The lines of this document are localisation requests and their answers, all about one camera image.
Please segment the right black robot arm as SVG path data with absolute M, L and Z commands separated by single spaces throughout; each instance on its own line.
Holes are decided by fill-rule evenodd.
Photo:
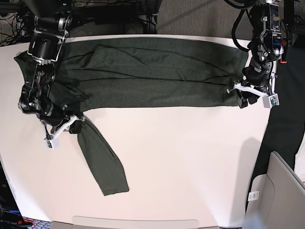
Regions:
M 55 149 L 58 137 L 69 131 L 82 115 L 66 110 L 66 105 L 56 105 L 49 93 L 55 80 L 55 64 L 69 36 L 72 22 L 70 0 L 26 0 L 25 5 L 34 14 L 34 32 L 27 54 L 35 65 L 31 76 L 26 77 L 19 99 L 24 114 L 38 117 L 45 133 L 47 148 Z

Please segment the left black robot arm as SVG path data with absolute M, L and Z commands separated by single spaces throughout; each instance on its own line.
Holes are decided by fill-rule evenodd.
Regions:
M 240 10 L 231 32 L 233 42 L 239 50 L 252 55 L 249 66 L 242 70 L 243 79 L 235 82 L 232 88 L 236 91 L 238 106 L 245 108 L 256 103 L 259 98 L 262 98 L 265 108 L 278 106 L 279 98 L 275 92 L 277 76 L 273 68 L 285 52 L 278 2 L 228 0 L 226 3 Z M 247 47 L 243 47 L 236 38 L 236 30 L 244 14 L 253 28 L 252 39 Z

